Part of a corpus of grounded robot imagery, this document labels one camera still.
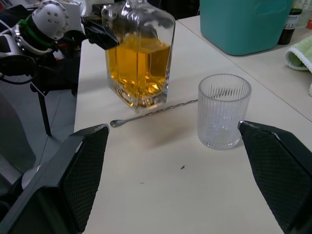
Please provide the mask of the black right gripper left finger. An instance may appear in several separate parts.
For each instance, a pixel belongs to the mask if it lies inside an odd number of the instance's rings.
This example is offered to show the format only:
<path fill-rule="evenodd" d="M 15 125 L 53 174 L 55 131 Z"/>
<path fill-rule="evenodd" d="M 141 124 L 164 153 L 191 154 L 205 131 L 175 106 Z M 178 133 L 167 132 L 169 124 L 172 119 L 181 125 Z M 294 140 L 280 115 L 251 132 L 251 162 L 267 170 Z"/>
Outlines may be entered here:
<path fill-rule="evenodd" d="M 81 234 L 104 163 L 106 124 L 79 130 L 46 163 L 26 172 L 0 198 L 3 234 Z"/>

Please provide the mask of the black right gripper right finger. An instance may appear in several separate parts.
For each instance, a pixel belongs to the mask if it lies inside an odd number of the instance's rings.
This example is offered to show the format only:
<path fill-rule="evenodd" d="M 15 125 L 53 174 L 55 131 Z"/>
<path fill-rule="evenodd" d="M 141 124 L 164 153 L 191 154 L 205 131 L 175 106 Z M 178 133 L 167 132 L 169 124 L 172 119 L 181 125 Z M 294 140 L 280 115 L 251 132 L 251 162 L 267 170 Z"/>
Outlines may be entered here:
<path fill-rule="evenodd" d="M 312 232 L 312 153 L 291 132 L 251 121 L 238 130 L 255 182 L 285 234 Z"/>

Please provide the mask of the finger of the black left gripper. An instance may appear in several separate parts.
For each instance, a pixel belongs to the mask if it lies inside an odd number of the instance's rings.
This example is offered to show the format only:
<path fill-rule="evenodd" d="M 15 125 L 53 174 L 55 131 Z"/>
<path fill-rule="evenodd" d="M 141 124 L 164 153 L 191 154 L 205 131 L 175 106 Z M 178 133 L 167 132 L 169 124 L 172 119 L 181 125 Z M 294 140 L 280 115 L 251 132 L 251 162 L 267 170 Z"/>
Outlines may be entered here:
<path fill-rule="evenodd" d="M 95 17 L 81 17 L 84 34 L 91 44 L 96 44 L 104 50 L 119 46 L 115 34 L 106 26 L 99 23 Z"/>
<path fill-rule="evenodd" d="M 93 15 L 101 17 L 102 10 L 106 9 L 109 4 L 97 3 L 93 5 Z"/>

